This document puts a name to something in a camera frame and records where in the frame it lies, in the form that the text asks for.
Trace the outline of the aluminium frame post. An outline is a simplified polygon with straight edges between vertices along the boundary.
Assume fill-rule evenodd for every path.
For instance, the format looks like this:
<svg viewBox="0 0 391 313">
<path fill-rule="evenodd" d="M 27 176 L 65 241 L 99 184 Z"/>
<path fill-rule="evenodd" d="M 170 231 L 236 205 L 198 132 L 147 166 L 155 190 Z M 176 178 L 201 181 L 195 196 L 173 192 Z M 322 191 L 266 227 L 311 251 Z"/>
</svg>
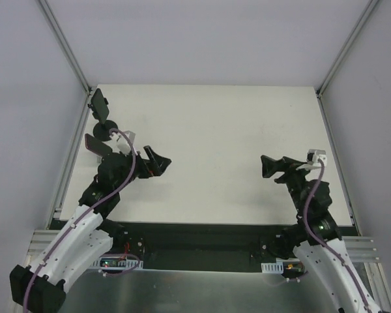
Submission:
<svg viewBox="0 0 391 313">
<path fill-rule="evenodd" d="M 58 19 L 47 0 L 36 0 L 35 3 L 38 5 L 42 15 L 45 18 L 48 26 L 50 27 L 63 55 L 65 56 L 70 68 L 72 69 L 75 77 L 79 81 L 82 89 L 85 91 L 87 95 L 90 95 L 93 91 L 92 85 L 89 83 L 88 79 L 85 77 L 82 68 L 74 55 L 74 52 L 63 32 L 63 29 L 58 22 Z"/>
<path fill-rule="evenodd" d="M 363 29 L 365 28 L 365 26 L 373 16 L 374 12 L 377 10 L 377 8 L 382 2 L 383 1 L 381 0 L 370 0 L 366 3 L 362 13 L 359 15 L 356 23 L 351 29 L 351 32 L 349 33 L 341 49 L 336 55 L 323 81 L 319 84 L 318 88 L 315 89 L 317 98 L 321 98 L 325 91 L 328 89 L 335 75 L 340 70 L 340 67 L 346 60 L 349 52 L 355 45 L 355 42 L 358 40 L 359 36 L 363 32 Z"/>
</svg>

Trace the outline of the left aluminium frame post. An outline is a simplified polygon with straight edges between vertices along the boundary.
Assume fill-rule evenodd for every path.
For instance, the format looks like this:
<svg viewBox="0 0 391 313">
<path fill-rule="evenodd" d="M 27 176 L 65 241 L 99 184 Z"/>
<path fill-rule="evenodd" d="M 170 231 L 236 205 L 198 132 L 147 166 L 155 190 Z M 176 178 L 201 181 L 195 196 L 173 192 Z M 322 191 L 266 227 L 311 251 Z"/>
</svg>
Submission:
<svg viewBox="0 0 391 313">
<path fill-rule="evenodd" d="M 58 22 L 58 19 L 47 0 L 36 0 L 35 3 L 38 5 L 42 15 L 45 18 L 48 26 L 50 27 L 63 55 L 65 56 L 70 68 L 72 69 L 75 77 L 79 81 L 82 89 L 85 91 L 87 95 L 90 95 L 93 91 L 92 85 L 89 83 L 88 79 L 85 77 L 82 68 L 74 55 L 74 52 L 63 32 L 63 29 Z"/>
</svg>

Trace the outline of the right aluminium frame post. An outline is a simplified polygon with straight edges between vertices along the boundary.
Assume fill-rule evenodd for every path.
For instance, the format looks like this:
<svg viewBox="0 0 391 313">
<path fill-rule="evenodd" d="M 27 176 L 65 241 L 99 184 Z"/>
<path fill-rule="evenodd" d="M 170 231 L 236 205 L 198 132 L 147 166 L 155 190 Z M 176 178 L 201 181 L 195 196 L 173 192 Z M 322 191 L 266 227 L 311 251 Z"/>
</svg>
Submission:
<svg viewBox="0 0 391 313">
<path fill-rule="evenodd" d="M 363 29 L 365 28 L 365 26 L 373 16 L 374 12 L 377 10 L 377 8 L 382 2 L 383 1 L 381 0 L 370 0 L 366 3 L 362 13 L 359 15 L 356 23 L 351 29 L 351 32 L 349 33 L 341 49 L 336 55 L 323 81 L 319 84 L 318 88 L 315 89 L 317 98 L 321 98 L 325 91 L 328 89 L 335 75 L 340 70 L 340 67 L 346 60 L 349 52 L 355 45 L 355 42 L 358 40 L 359 36 L 363 32 Z"/>
</svg>

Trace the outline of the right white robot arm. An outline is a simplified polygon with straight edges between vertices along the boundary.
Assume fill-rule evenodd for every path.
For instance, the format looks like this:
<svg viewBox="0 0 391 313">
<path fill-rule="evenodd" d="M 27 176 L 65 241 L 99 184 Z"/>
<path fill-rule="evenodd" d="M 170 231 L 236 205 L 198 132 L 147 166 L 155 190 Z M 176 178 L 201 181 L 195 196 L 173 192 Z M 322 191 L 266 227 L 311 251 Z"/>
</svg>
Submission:
<svg viewBox="0 0 391 313">
<path fill-rule="evenodd" d="M 305 161 L 287 156 L 276 160 L 261 156 L 262 176 L 276 173 L 297 210 L 296 224 L 286 227 L 267 244 L 275 258 L 296 257 L 327 294 L 336 312 L 382 312 L 359 277 L 329 211 L 329 183 L 323 181 L 327 157 L 323 150 L 310 150 Z"/>
</svg>

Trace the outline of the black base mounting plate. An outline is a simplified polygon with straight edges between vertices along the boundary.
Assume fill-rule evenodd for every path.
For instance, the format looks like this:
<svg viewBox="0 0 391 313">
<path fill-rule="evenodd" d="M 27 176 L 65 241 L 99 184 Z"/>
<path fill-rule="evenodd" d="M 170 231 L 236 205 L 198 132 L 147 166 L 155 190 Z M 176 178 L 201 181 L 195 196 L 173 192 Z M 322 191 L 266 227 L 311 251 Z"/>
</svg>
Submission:
<svg viewBox="0 0 391 313">
<path fill-rule="evenodd" d="M 249 226 L 157 224 L 105 220 L 109 253 L 137 256 L 143 268 L 164 271 L 259 273 L 264 263 L 292 257 L 303 241 L 317 241 L 298 224 Z"/>
</svg>

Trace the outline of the black smartphone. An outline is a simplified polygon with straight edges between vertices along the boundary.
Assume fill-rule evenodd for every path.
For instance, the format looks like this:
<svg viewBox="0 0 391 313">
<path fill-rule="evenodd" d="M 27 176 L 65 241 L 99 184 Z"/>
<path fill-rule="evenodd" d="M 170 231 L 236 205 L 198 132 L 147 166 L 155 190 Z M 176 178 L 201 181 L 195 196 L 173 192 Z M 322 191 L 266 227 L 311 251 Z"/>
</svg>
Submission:
<svg viewBox="0 0 391 313">
<path fill-rule="evenodd" d="M 100 88 L 97 88 L 91 98 L 89 107 L 92 111 L 93 117 L 99 122 L 104 124 L 109 115 L 108 101 L 104 97 Z"/>
</svg>

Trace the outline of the black round-base phone stand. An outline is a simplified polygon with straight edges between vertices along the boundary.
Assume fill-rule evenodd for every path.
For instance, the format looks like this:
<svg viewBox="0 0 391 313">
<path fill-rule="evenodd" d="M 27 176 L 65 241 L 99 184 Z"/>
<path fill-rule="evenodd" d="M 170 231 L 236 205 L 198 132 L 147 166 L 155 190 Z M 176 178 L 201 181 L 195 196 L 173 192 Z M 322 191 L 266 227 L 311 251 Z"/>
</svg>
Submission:
<svg viewBox="0 0 391 313">
<path fill-rule="evenodd" d="M 112 128 L 118 128 L 117 124 L 112 120 L 106 120 L 104 123 L 98 122 L 93 127 L 93 136 L 102 142 L 108 142 L 111 140 L 109 130 Z"/>
</svg>

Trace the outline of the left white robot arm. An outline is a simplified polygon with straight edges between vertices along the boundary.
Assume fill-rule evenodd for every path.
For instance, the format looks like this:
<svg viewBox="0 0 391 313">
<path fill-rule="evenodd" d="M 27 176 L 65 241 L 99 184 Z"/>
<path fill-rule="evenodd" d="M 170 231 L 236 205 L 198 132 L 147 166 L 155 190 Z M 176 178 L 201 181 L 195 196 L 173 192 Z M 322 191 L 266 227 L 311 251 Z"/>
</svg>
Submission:
<svg viewBox="0 0 391 313">
<path fill-rule="evenodd" d="M 120 192 L 135 179 L 161 176 L 172 163 L 145 146 L 147 158 L 131 151 L 102 157 L 78 206 L 51 243 L 25 267 L 10 272 L 12 300 L 24 312 L 58 312 L 77 279 L 106 252 L 124 248 L 124 228 L 108 220 Z"/>
</svg>

